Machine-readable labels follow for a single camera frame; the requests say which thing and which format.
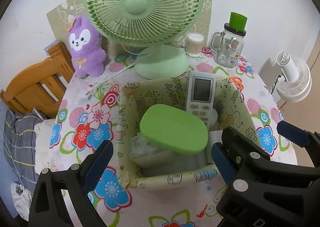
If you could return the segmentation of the clear floss pick box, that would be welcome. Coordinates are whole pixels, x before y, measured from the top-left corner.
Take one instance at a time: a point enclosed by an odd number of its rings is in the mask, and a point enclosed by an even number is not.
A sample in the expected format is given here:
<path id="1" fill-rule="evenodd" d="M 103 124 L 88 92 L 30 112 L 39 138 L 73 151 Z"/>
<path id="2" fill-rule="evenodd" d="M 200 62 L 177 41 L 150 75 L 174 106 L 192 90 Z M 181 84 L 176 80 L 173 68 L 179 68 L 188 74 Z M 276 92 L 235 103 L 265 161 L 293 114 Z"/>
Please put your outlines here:
<path id="1" fill-rule="evenodd" d="M 148 142 L 141 133 L 129 140 L 130 159 L 143 169 L 169 164 L 174 160 L 172 151 Z"/>

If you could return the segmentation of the wooden chair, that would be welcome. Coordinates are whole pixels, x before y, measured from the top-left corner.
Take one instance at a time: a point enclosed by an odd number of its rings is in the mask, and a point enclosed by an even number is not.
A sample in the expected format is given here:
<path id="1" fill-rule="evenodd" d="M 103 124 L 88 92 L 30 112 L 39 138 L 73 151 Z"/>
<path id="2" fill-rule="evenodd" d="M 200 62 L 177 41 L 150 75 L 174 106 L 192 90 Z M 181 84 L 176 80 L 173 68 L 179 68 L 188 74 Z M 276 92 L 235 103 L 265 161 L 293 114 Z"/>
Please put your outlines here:
<path id="1" fill-rule="evenodd" d="M 58 41 L 48 49 L 49 57 L 16 75 L 1 93 L 1 100 L 22 114 L 34 108 L 49 118 L 58 113 L 66 87 L 59 76 L 69 83 L 74 74 L 71 56 L 64 42 Z"/>

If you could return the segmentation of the floral tablecloth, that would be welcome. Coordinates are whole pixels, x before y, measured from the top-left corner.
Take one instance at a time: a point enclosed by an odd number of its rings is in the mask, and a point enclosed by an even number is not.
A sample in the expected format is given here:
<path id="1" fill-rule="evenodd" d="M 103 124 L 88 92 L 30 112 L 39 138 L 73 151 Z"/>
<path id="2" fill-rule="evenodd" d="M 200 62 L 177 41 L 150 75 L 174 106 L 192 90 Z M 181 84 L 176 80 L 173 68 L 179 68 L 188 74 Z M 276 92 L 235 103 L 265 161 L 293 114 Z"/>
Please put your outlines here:
<path id="1" fill-rule="evenodd" d="M 127 83 L 140 82 L 133 69 L 136 54 L 123 53 L 109 61 L 99 77 L 73 77 L 59 107 L 49 144 L 48 166 L 52 171 L 81 163 L 95 152 L 103 140 L 119 139 L 120 92 Z M 189 69 L 217 76 L 239 77 L 244 85 L 237 90 L 244 98 L 258 144 L 276 162 L 295 165 L 292 143 L 277 133 L 283 119 L 251 64 L 241 57 L 234 68 L 224 68 L 212 52 L 203 48 L 190 58 Z M 217 226 L 221 216 L 216 206 L 226 190 L 221 177 L 211 177 L 171 189 L 132 189 L 122 187 L 117 176 L 117 156 L 105 169 L 89 199 L 107 226 Z"/>

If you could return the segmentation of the purple plush toy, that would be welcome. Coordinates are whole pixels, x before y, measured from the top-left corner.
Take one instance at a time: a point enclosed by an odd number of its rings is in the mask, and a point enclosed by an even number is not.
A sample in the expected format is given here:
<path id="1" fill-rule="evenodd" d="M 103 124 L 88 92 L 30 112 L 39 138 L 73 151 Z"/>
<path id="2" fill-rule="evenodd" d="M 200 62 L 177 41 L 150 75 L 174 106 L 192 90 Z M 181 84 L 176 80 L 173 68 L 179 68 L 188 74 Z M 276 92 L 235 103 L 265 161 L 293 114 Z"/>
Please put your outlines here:
<path id="1" fill-rule="evenodd" d="M 68 42 L 77 77 L 99 77 L 103 74 L 106 52 L 101 47 L 101 34 L 92 26 L 87 15 L 75 18 Z"/>

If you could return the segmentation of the white remote control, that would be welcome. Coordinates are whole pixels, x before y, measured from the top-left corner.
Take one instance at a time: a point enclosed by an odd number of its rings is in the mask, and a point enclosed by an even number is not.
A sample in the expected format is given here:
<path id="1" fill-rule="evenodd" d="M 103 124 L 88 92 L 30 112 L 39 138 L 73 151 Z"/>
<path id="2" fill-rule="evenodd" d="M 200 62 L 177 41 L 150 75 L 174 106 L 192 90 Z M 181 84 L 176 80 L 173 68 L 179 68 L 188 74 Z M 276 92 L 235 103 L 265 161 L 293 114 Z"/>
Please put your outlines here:
<path id="1" fill-rule="evenodd" d="M 197 116 L 207 130 L 217 122 L 214 109 L 216 76 L 206 72 L 189 71 L 186 112 Z"/>

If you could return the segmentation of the green oval lid box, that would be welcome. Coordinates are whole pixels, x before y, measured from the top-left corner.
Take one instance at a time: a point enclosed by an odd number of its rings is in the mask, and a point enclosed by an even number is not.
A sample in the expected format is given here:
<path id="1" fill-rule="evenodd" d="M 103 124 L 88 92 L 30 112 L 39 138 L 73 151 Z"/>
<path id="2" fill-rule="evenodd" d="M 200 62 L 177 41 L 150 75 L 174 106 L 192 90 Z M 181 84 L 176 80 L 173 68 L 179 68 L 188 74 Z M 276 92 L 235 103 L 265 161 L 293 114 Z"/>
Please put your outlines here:
<path id="1" fill-rule="evenodd" d="M 184 155 L 198 154 L 208 143 L 208 129 L 198 117 L 169 105 L 149 107 L 139 128 L 151 144 Z"/>

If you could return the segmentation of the orange scissors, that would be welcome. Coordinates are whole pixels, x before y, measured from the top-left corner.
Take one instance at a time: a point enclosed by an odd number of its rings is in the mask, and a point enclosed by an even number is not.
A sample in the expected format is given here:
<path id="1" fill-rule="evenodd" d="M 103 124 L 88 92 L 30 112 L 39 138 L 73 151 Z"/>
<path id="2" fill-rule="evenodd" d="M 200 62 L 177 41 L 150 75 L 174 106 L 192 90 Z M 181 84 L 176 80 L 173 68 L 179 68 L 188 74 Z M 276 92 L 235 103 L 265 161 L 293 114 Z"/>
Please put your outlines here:
<path id="1" fill-rule="evenodd" d="M 228 79 L 228 83 L 234 83 L 235 86 L 236 86 L 236 88 L 237 88 L 238 90 L 240 90 L 240 91 L 244 89 L 244 85 L 243 85 L 243 83 L 242 83 L 242 79 L 239 78 L 239 77 L 230 77 L 230 78 Z"/>

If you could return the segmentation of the yellow patterned storage box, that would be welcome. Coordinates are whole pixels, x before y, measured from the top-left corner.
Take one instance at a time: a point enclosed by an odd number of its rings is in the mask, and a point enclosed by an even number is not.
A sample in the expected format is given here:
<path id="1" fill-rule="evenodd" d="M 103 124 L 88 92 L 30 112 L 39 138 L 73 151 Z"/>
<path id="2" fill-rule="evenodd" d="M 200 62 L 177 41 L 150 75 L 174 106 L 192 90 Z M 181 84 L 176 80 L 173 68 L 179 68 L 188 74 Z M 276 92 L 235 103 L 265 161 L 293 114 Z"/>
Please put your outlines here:
<path id="1" fill-rule="evenodd" d="M 232 126 L 258 144 L 254 126 L 244 98 L 230 77 L 217 76 L 214 94 L 214 108 L 218 112 L 218 122 L 210 130 Z M 216 166 L 207 162 L 207 155 L 181 155 L 182 165 L 175 160 L 164 168 L 144 172 L 142 167 L 130 159 L 130 140 L 140 129 L 139 123 L 149 107 L 166 104 L 183 110 L 185 104 L 175 100 L 175 96 L 187 95 L 186 77 L 172 77 L 127 83 L 120 94 L 119 139 L 116 141 L 117 176 L 126 190 L 132 189 L 171 189 L 191 183 L 208 180 Z"/>

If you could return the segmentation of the white wall fan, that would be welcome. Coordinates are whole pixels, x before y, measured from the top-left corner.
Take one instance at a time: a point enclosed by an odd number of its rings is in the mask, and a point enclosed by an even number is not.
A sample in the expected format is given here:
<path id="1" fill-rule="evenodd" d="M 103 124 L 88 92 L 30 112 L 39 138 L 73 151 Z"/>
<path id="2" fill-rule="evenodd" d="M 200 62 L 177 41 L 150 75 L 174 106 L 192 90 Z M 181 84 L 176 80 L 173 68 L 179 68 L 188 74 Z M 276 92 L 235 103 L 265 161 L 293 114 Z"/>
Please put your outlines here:
<path id="1" fill-rule="evenodd" d="M 304 100 L 312 87 L 312 76 L 308 64 L 300 57 L 282 52 L 277 56 L 280 74 L 276 77 L 270 94 L 277 92 L 285 102 Z"/>

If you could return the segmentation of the glass mug jar green lid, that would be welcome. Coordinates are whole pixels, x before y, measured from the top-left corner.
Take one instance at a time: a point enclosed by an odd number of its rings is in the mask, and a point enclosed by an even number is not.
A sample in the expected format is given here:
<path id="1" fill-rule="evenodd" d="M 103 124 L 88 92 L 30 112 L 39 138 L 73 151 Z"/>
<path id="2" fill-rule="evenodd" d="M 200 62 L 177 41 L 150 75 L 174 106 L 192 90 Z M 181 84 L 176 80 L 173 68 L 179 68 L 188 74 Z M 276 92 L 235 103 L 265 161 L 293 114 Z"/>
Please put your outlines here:
<path id="1" fill-rule="evenodd" d="M 224 24 L 222 32 L 213 35 L 210 50 L 215 61 L 226 68 L 234 68 L 244 47 L 247 17 L 231 12 L 229 22 Z"/>

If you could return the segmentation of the green desk fan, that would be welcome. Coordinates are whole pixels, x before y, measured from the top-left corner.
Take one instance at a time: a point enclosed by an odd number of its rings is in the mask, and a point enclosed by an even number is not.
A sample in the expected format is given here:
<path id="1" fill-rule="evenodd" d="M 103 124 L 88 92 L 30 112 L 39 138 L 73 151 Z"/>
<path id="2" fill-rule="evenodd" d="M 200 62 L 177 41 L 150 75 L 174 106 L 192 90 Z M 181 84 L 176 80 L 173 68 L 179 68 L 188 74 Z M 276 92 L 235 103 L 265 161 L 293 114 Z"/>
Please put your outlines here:
<path id="1" fill-rule="evenodd" d="M 171 43 L 189 30 L 202 7 L 203 0 L 86 0 L 89 21 L 101 35 L 142 49 L 133 67 L 147 79 L 188 69 L 187 55 Z"/>

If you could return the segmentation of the grey plaid blanket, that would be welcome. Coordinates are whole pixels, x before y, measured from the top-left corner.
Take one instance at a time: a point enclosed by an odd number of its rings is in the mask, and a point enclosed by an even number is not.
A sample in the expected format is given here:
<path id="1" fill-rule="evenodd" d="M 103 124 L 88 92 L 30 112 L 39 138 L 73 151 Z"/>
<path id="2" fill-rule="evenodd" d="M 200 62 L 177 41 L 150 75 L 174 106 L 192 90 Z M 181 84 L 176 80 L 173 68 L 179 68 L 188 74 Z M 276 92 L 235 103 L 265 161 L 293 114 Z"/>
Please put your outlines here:
<path id="1" fill-rule="evenodd" d="M 36 133 L 42 119 L 34 113 L 22 114 L 8 109 L 4 120 L 4 156 L 21 184 L 33 193 L 39 175 L 35 172 Z"/>

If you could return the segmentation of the cotton swab container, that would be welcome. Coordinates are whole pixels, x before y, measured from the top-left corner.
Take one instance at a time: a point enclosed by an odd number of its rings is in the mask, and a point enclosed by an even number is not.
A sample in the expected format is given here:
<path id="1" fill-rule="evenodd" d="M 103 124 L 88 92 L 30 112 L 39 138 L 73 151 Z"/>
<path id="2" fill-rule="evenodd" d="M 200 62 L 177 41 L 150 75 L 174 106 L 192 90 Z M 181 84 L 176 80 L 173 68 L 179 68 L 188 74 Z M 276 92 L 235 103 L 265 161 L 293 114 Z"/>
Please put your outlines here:
<path id="1" fill-rule="evenodd" d="M 201 54 L 204 35 L 200 33 L 188 33 L 185 40 L 185 52 L 187 56 L 196 58 Z"/>

